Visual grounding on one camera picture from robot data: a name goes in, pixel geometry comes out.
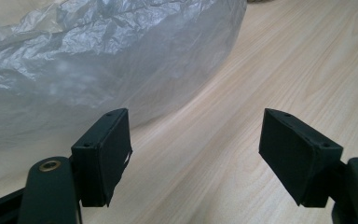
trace light wood surface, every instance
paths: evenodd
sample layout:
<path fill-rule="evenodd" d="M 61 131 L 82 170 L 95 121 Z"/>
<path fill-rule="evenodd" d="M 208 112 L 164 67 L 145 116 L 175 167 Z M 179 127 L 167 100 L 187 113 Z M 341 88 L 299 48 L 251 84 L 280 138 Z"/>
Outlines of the light wood surface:
<path fill-rule="evenodd" d="M 358 157 L 358 0 L 248 5 L 218 74 L 183 108 L 131 130 L 133 157 L 111 206 L 83 208 L 84 222 L 331 223 L 331 200 L 297 207 L 259 156 L 266 107 L 344 146 L 343 161 Z M 25 170 L 6 172 L 0 196 L 25 183 Z"/>

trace plastic bag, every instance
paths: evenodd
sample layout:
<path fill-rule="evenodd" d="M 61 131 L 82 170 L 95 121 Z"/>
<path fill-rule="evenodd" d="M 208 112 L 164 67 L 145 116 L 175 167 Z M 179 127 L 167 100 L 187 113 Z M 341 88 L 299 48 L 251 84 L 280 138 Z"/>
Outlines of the plastic bag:
<path fill-rule="evenodd" d="M 69 0 L 0 27 L 0 148 L 115 108 L 131 126 L 187 102 L 228 56 L 245 0 Z"/>

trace wooden table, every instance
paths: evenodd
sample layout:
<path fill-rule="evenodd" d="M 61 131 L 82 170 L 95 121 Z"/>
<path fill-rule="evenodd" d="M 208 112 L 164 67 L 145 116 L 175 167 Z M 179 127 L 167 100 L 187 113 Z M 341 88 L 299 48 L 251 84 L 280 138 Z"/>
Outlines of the wooden table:
<path fill-rule="evenodd" d="M 84 223 L 331 223 L 332 201 L 297 207 L 258 154 L 266 107 L 344 146 L 343 161 L 358 157 L 358 0 L 248 5 L 218 74 L 181 109 L 131 130 L 111 206 L 83 208 Z M 0 178 L 0 196 L 25 178 Z"/>

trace translucent plastic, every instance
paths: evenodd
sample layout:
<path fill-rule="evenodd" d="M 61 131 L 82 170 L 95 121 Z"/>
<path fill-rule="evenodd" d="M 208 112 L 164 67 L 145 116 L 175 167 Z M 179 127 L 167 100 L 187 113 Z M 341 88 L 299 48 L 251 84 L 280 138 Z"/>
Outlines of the translucent plastic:
<path fill-rule="evenodd" d="M 115 108 L 130 110 L 131 126 L 173 111 L 228 56 L 245 9 L 245 0 L 69 0 L 0 26 L 0 148 Z"/>

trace metal ring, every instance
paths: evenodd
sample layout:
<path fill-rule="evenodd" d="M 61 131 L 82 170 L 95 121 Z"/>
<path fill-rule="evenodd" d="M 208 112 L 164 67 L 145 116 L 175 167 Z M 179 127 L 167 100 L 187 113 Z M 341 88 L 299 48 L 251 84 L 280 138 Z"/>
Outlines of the metal ring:
<path fill-rule="evenodd" d="M 41 172 L 49 172 L 57 169 L 61 165 L 60 161 L 45 161 L 39 166 Z"/>

